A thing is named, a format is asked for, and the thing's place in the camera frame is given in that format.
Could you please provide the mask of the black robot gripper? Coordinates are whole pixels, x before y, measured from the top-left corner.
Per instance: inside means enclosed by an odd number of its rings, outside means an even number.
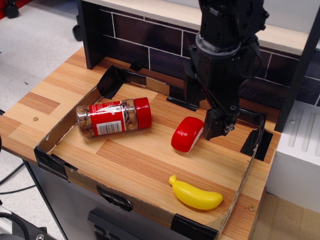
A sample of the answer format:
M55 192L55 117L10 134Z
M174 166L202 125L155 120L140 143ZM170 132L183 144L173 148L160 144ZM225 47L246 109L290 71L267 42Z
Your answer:
M206 140L226 136L236 126L240 113L239 88L261 70L261 52L256 35L219 49L200 35L189 47L191 58L185 66L184 100L199 105L208 100L203 137Z

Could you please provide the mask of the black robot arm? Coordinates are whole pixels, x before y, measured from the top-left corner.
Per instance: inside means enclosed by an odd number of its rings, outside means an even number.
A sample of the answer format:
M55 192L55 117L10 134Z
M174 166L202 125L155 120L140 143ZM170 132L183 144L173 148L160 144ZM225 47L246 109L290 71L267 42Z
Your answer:
M269 13L262 0L201 0L200 31L189 47L184 100L207 100L207 140L234 130L240 114L239 88L262 68L257 32L266 28Z

